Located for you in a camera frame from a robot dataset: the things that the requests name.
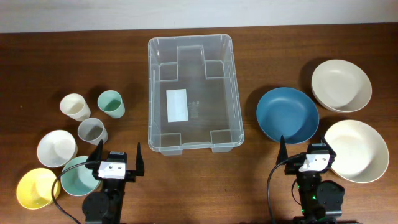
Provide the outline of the beige bowl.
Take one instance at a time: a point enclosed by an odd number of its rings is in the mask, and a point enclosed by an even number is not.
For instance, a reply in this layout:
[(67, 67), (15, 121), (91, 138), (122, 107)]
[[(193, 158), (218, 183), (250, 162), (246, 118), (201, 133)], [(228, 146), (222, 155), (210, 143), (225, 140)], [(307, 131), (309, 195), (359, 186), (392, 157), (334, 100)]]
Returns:
[(373, 94), (366, 73), (345, 60), (327, 60), (319, 64), (312, 74), (311, 89), (322, 106), (337, 113), (361, 110)]

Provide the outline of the dark blue bowl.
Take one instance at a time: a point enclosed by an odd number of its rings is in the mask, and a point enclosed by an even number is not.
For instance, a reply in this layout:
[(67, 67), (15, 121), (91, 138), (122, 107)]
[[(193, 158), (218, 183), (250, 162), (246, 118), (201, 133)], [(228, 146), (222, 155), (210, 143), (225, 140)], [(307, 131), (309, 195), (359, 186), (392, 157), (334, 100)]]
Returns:
[(287, 144), (309, 140), (320, 122), (313, 100), (304, 92), (288, 87), (265, 93), (257, 104), (256, 118), (267, 137), (276, 142), (283, 137)]

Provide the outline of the mint green cup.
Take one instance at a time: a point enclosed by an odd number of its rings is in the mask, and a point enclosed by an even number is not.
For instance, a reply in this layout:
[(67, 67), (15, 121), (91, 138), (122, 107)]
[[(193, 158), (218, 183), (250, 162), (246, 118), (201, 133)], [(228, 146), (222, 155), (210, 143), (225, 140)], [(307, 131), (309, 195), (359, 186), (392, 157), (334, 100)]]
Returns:
[(121, 118), (125, 114), (123, 99), (117, 91), (102, 92), (98, 97), (97, 104), (101, 111), (114, 119)]

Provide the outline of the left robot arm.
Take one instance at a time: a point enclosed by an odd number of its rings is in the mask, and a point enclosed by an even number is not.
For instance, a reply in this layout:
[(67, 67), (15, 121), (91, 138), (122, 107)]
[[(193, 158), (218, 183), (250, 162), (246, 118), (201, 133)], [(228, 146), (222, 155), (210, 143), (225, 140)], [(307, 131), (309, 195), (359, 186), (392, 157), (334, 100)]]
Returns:
[(88, 156), (85, 167), (92, 171), (96, 180), (102, 181), (101, 190), (90, 193), (83, 201), (82, 211), (86, 223), (119, 223), (128, 182), (135, 182), (136, 177), (145, 172), (141, 145), (137, 145), (136, 169), (127, 170), (127, 154), (111, 151), (102, 160), (104, 141)]

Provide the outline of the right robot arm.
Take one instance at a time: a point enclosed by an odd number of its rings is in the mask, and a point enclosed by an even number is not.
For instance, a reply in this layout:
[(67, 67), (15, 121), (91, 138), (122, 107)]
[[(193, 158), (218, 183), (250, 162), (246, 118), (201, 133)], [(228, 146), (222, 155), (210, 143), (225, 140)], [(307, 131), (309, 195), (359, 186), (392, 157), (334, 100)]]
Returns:
[(335, 157), (336, 152), (325, 138), (309, 145), (306, 152), (289, 157), (285, 139), (280, 137), (276, 164), (285, 166), (285, 175), (295, 176), (302, 208), (302, 216), (294, 217), (294, 223), (336, 223), (336, 218), (342, 215), (344, 187), (321, 177), (331, 169)]

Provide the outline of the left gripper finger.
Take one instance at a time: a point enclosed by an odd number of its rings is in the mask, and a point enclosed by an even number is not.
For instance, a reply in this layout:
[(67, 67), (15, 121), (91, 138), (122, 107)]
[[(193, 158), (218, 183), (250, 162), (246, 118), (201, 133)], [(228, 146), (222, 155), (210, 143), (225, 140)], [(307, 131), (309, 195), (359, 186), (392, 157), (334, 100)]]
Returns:
[(141, 153), (141, 144), (137, 143), (137, 154), (136, 154), (136, 176), (144, 176), (145, 165)]
[(98, 143), (96, 149), (90, 154), (90, 161), (100, 161), (102, 152), (103, 152), (103, 143), (104, 141), (101, 139)]

